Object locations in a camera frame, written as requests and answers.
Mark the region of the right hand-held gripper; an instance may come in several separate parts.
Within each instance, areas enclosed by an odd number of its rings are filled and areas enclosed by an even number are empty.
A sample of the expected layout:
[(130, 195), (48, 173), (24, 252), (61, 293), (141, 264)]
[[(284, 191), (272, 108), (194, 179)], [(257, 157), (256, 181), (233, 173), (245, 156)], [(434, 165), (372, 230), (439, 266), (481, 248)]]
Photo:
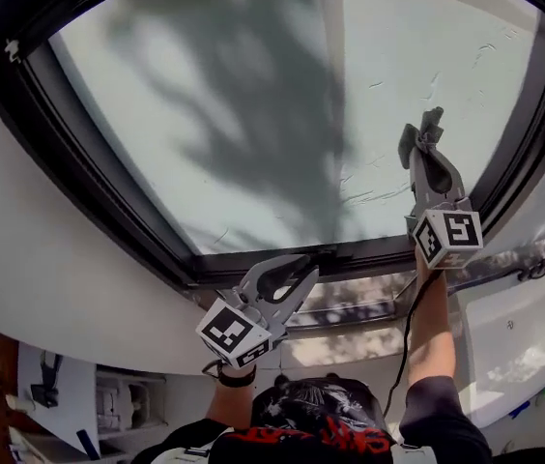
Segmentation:
[[(479, 213), (466, 197), (459, 171), (438, 150), (414, 148), (410, 172), (416, 211), (409, 233), (429, 270), (461, 270), (483, 249)], [(429, 204), (440, 204), (429, 208)]]

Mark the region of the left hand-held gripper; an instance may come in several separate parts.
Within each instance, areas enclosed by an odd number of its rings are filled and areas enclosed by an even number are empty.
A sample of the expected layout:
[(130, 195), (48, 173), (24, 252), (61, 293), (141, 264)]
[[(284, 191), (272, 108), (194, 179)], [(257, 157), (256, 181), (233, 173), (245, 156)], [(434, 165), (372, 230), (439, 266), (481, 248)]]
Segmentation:
[(276, 256), (254, 265), (228, 298), (217, 299), (196, 333), (222, 364), (241, 369), (274, 351), (285, 323), (311, 293), (319, 267), (306, 254)]

